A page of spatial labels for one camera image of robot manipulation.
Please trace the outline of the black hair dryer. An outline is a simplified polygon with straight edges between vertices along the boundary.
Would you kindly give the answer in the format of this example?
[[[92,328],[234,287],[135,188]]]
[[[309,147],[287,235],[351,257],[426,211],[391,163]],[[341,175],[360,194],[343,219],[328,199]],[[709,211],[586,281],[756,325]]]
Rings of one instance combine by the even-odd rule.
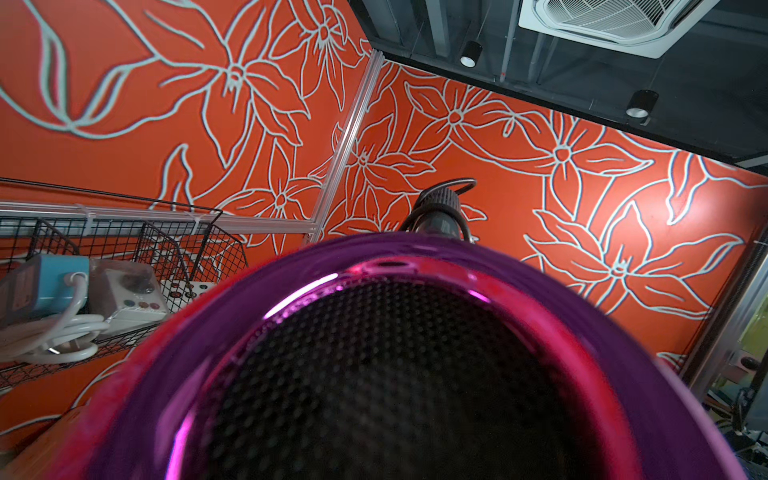
[[[465,240],[324,241],[171,316],[49,479],[741,479],[678,377],[546,274]]]

